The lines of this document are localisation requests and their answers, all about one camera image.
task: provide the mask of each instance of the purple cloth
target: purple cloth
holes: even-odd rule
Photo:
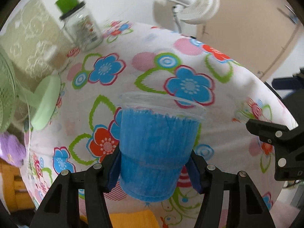
[[[19,142],[16,136],[8,132],[0,133],[0,158],[11,165],[21,167],[25,157],[25,146]]]

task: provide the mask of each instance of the green fan grille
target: green fan grille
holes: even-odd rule
[[[0,47],[0,132],[7,130],[15,113],[14,75],[10,59]]]

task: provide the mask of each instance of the tablecloth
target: tablecloth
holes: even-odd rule
[[[30,158],[21,168],[36,207],[62,170],[86,170],[114,151],[121,123],[118,96],[137,90],[204,106],[195,152],[222,171],[246,171],[267,207],[272,207],[282,188],[274,180],[274,148],[251,135],[245,123],[258,119],[292,129],[296,122],[277,97],[238,62],[191,37],[128,21],[113,21],[97,48],[90,52],[74,48],[68,57],[67,68],[60,73],[55,112],[43,130],[32,131]],[[191,109],[172,101],[172,107],[177,106]],[[26,144],[30,129],[26,122]],[[166,201],[135,200],[122,191],[119,181],[104,196],[109,213],[150,209],[161,227],[170,228],[193,227],[203,200],[191,187],[185,168]],[[81,215],[86,215],[84,199],[84,191],[79,190]],[[220,228],[225,226],[228,199],[225,193]]]

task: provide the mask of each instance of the blue plastic cup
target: blue plastic cup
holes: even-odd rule
[[[154,93],[129,92],[121,100],[121,188],[141,201],[166,200],[189,160],[204,108]]]

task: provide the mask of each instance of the jar with green lid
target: jar with green lid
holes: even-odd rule
[[[63,13],[63,28],[81,50],[94,49],[102,42],[101,31],[84,1],[58,0],[56,5]]]

